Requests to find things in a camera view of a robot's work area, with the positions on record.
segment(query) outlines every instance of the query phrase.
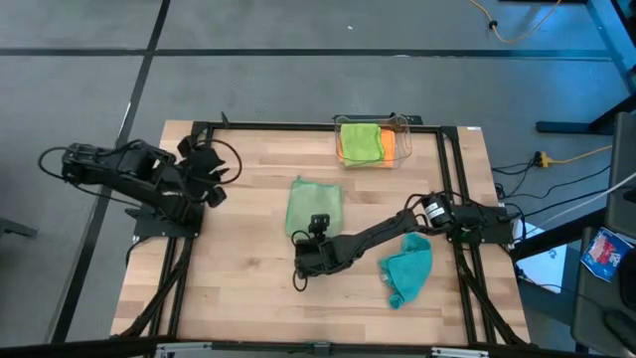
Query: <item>wooden table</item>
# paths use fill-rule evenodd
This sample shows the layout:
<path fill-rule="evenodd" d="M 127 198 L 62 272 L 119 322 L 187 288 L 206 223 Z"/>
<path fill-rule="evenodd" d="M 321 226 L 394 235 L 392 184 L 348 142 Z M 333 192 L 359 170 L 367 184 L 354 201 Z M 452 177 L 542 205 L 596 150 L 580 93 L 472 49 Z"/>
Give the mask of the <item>wooden table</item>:
<path fill-rule="evenodd" d="M 177 153 L 177 144 L 190 134 L 192 125 L 191 121 L 167 121 L 161 147 Z M 481 129 L 459 127 L 458 131 L 471 198 L 496 205 Z M 284 223 L 289 188 L 296 176 L 343 187 L 345 233 L 353 234 L 393 216 L 409 194 L 443 189 L 434 135 L 413 133 L 413 154 L 394 170 L 339 169 L 333 132 L 215 130 L 214 137 L 237 149 L 243 173 L 225 187 L 228 199 L 220 207 L 206 208 L 188 272 L 179 338 L 467 343 L 452 248 L 441 236 L 430 238 L 433 268 L 424 288 L 416 301 L 400 310 L 389 308 L 390 290 L 381 282 L 378 268 L 379 259 L 399 251 L 400 239 L 367 251 L 349 269 L 310 278 L 304 292 L 294 290 L 291 281 L 294 248 Z M 217 144 L 215 148 L 230 168 L 237 167 L 226 148 Z M 452 158 L 450 143 L 446 148 Z M 133 251 L 112 333 L 128 327 L 155 293 L 166 242 L 166 238 L 157 238 Z M 481 253 L 490 298 L 515 332 L 528 341 L 510 259 L 494 245 L 482 246 Z M 167 330 L 171 304 L 168 297 L 160 332 Z M 474 297 L 473 311 L 478 337 L 484 340 Z"/>

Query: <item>gray carpet floor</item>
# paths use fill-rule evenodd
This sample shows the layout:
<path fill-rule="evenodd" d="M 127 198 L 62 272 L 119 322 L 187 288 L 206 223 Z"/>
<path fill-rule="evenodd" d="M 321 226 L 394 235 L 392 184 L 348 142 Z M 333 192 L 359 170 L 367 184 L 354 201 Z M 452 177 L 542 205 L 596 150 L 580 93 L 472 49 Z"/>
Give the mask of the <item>gray carpet floor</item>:
<path fill-rule="evenodd" d="M 483 0 L 502 32 L 518 34 L 546 5 Z M 616 15 L 598 2 L 625 65 L 636 58 Z M 0 48 L 145 48 L 159 0 L 5 0 Z M 173 1 L 159 49 L 605 50 L 583 6 L 563 5 L 518 45 L 496 41 L 468 1 Z M 0 346 L 43 342 L 94 198 L 41 173 L 46 148 L 112 145 L 141 57 L 0 56 L 0 216 L 36 227 L 37 240 L 0 240 Z M 614 64 L 585 59 L 162 57 L 152 62 L 131 138 L 158 143 L 167 119 L 328 121 L 334 113 L 419 114 L 425 123 L 481 126 L 493 166 L 537 150 L 568 158 L 610 137 L 538 134 L 537 120 L 590 121 L 628 95 Z M 532 170 L 520 192 L 541 195 L 609 163 L 610 153 Z M 58 160 L 46 165 L 57 170 Z M 512 189 L 520 178 L 496 175 Z M 513 201 L 530 212 L 607 185 L 607 173 Z M 544 229 L 597 208 L 565 215 Z M 108 335 L 133 222 L 110 203 L 70 340 Z M 539 224 L 558 211 L 536 215 Z M 527 311 L 531 337 L 572 349 L 567 327 Z M 239 353 L 228 353 L 229 356 Z"/>

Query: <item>yellow cable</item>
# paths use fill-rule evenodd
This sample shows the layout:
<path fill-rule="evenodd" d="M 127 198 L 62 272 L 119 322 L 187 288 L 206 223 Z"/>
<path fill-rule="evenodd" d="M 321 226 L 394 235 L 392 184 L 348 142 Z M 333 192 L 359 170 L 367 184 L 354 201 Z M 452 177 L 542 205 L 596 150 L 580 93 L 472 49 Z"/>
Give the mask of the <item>yellow cable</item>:
<path fill-rule="evenodd" d="M 494 21 L 493 17 L 490 16 L 490 14 L 488 13 L 488 10 L 486 10 L 486 8 L 484 8 L 483 6 L 481 6 L 477 1 L 475 0 L 468 0 L 470 1 L 471 4 L 475 5 L 479 10 L 481 10 L 486 17 L 488 18 L 488 21 L 490 21 L 491 23 Z M 550 9 L 550 11 L 548 12 L 548 14 L 546 14 L 546 17 L 544 17 L 542 19 L 542 21 L 540 21 L 537 25 L 535 25 L 534 28 L 532 28 L 530 31 L 526 32 L 525 34 L 520 35 L 519 37 L 512 39 L 512 40 L 506 40 L 503 37 L 501 37 L 501 35 L 499 34 L 499 31 L 497 31 L 497 25 L 493 26 L 492 29 L 495 32 L 495 35 L 497 35 L 497 38 L 499 39 L 499 41 L 506 43 L 506 44 L 515 44 L 518 43 L 524 39 L 526 39 L 527 37 L 529 37 L 530 35 L 532 35 L 535 31 L 537 31 L 537 29 L 539 29 L 540 26 L 542 26 L 545 21 L 550 17 L 550 15 L 557 9 L 558 4 L 560 4 L 562 0 L 557 0 L 556 3 L 554 4 L 553 8 Z"/>
<path fill-rule="evenodd" d="M 599 151 L 610 149 L 611 147 L 612 147 L 611 145 L 608 145 L 608 146 L 605 146 L 605 147 L 602 147 L 602 148 L 594 149 L 594 150 L 592 150 L 590 152 L 587 152 L 585 154 L 581 154 L 581 155 L 578 155 L 578 156 L 575 156 L 573 158 L 569 158 L 569 159 L 566 159 L 566 160 L 554 160 L 552 158 L 548 158 L 548 163 L 550 163 L 550 164 L 553 164 L 553 163 L 554 164 L 565 164 L 565 163 L 573 162 L 574 160 L 584 158 L 584 157 L 592 155 L 594 153 L 598 153 Z"/>

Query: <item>blue cloth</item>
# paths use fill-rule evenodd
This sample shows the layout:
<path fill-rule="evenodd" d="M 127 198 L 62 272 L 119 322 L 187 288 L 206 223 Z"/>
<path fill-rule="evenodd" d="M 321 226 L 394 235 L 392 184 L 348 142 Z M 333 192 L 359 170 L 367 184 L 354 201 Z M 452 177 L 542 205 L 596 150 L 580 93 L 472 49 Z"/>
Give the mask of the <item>blue cloth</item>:
<path fill-rule="evenodd" d="M 430 242 L 418 234 L 406 234 L 401 253 L 380 260 L 383 280 L 394 290 L 389 297 L 393 309 L 413 301 L 424 286 L 433 265 Z"/>

